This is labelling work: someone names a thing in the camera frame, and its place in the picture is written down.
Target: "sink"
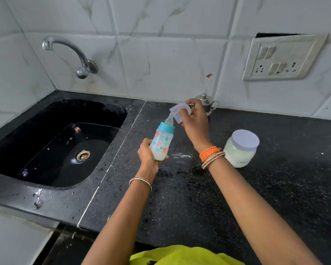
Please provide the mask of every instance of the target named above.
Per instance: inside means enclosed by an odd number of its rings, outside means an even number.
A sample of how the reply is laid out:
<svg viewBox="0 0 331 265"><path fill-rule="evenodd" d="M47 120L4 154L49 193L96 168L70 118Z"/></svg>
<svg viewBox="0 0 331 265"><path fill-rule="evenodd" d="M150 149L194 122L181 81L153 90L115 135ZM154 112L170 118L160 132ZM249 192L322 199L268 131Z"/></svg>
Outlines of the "sink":
<svg viewBox="0 0 331 265"><path fill-rule="evenodd" d="M86 179L127 116L124 107L61 100L0 140L0 174L52 187Z"/></svg>

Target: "sink drain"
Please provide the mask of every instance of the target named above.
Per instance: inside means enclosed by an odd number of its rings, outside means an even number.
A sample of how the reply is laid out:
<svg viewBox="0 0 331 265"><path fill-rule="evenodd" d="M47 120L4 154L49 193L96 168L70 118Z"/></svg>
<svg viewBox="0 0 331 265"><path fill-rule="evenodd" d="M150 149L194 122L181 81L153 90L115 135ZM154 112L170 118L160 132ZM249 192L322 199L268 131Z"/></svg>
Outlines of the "sink drain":
<svg viewBox="0 0 331 265"><path fill-rule="evenodd" d="M87 150L80 151L80 152L77 154L77 156L76 156L76 160L78 160L78 161L84 161L84 160L86 160L90 155L91 155L90 151L87 151Z"/></svg>

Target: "countertop seam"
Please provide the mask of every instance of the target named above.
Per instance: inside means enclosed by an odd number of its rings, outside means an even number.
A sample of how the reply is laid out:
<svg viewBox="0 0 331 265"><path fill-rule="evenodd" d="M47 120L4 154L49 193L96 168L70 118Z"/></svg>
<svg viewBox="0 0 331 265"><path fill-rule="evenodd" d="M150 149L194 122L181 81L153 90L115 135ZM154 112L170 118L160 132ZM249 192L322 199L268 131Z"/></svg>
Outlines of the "countertop seam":
<svg viewBox="0 0 331 265"><path fill-rule="evenodd" d="M84 210L84 212L83 212L83 214L82 214L82 216L81 216L81 218L80 218L79 222L77 223L77 227L78 227L79 229L81 229L81 230L84 230L84 229L82 229L82 228L80 227L80 223L81 223L81 221L82 221L82 219L83 219L83 217L84 217L84 215L85 215L85 213L86 213L86 211L87 211L88 207L90 206L90 204L91 204L91 202L92 202L93 198L96 196L96 193L97 193L97 191L98 191L99 187L101 186L101 183L103 182L104 178L106 177L106 175L107 175L107 173L108 173L109 169L111 168L111 166L112 166L112 164L113 164L113 162L114 162L114 160L115 160L116 156L118 155L118 153L119 153L119 151L120 151L121 147L123 146L123 144L124 144L124 142L125 142L125 140L126 140L127 136L129 135L129 133L130 133L130 131L131 131L132 127L134 126L134 124L135 124L135 122L136 122L136 120L137 120L138 116L140 115L140 113L141 113L141 111L142 111L143 107L145 106L145 104L146 104L146 101L145 101L145 102L144 102L144 104L142 105L142 107L141 107L141 109L140 109L139 113L137 114L137 116L136 116L136 118L135 118L134 122L132 123L132 125L131 125L131 127L130 127L130 129L129 129L129 132L126 134L126 136L125 136L125 138L124 138L123 142L121 143L121 145L120 145L120 147L119 147L118 151L116 152L116 154L115 154L115 156L114 156L114 159L111 161L111 164L109 165L108 169L106 170L106 173L104 174L104 177L102 178L101 182L99 183L99 185L98 185L98 187L97 187L96 191L94 192L94 194L93 194L93 196L92 196L91 200L89 201L89 203L88 203L88 205L87 205L86 209Z"/></svg>

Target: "neon yellow clothing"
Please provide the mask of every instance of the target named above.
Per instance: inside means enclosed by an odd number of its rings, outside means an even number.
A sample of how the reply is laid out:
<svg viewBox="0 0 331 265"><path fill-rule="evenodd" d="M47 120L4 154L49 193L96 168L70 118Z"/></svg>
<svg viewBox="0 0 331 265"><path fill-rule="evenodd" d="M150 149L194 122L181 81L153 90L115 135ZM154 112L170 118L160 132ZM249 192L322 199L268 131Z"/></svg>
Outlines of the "neon yellow clothing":
<svg viewBox="0 0 331 265"><path fill-rule="evenodd" d="M201 247L187 247L172 245L140 252L130 257L129 265L146 265L150 260L157 261L157 265L244 265L226 254L214 254Z"/></svg>

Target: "granite countertop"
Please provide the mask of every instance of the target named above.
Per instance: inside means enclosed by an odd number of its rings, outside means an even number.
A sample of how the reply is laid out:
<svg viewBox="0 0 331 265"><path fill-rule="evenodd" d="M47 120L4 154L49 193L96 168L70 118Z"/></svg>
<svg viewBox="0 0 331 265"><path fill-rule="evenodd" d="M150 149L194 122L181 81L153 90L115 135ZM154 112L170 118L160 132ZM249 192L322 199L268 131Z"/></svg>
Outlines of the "granite countertop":
<svg viewBox="0 0 331 265"><path fill-rule="evenodd" d="M57 91L26 113L59 98L121 104L128 116L86 180L70 188L47 188L0 175L0 205L99 232L138 170L142 139L153 138L173 104ZM28 116L20 115L13 122ZM256 155L238 171L318 258L331 264L331 121L229 109L212 113L210 137L215 145L223 147L236 129L248 129L260 138ZM200 169L198 154L177 124L168 154L154 181L137 241L201 246L259 264L219 188ZM32 194L39 188L44 205L36 209Z"/></svg>

